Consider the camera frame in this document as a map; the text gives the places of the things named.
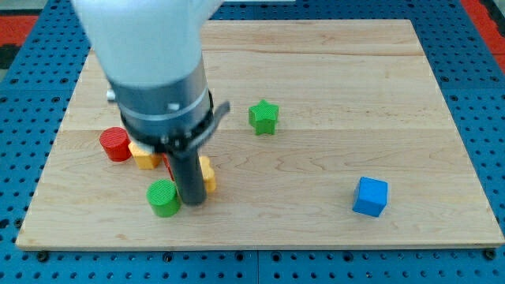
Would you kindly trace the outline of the yellow block behind arm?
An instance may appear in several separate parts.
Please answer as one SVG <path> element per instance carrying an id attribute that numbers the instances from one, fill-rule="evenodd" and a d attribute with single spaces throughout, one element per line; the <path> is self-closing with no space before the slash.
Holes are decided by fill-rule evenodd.
<path id="1" fill-rule="evenodd" d="M 128 145 L 131 156 L 140 170 L 154 170 L 162 161 L 160 155 L 149 153 L 134 142 Z"/>

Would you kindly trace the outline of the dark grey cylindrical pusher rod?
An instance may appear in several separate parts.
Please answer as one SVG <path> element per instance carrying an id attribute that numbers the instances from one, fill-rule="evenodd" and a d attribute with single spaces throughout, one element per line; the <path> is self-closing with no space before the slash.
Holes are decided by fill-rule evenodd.
<path id="1" fill-rule="evenodd" d="M 191 151 L 183 157 L 169 153 L 168 160 L 181 201 L 190 206 L 202 204 L 207 193 L 198 152 Z"/>

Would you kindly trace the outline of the black clamp ring mount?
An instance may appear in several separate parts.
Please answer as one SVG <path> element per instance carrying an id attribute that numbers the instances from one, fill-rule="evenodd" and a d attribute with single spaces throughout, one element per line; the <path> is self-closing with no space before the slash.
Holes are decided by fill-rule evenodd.
<path id="1" fill-rule="evenodd" d="M 217 130 L 220 121 L 230 112 L 230 102 L 226 101 L 213 110 L 213 99 L 207 95 L 211 107 L 204 117 L 187 129 L 189 123 L 181 120 L 181 116 L 168 120 L 169 128 L 163 129 L 161 134 L 148 133 L 145 126 L 157 122 L 151 115 L 151 120 L 135 120 L 121 113 L 122 123 L 130 138 L 144 151 L 149 153 L 189 154 L 198 151 Z"/>

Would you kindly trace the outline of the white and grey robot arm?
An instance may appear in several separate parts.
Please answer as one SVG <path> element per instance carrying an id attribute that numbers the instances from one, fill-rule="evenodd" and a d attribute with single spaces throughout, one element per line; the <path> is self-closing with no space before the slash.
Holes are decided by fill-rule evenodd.
<path id="1" fill-rule="evenodd" d="M 207 199 L 199 148 L 230 111 L 215 106 L 200 30 L 221 0 L 72 0 L 114 93 L 123 125 L 145 151 L 166 154 L 181 201 Z"/>

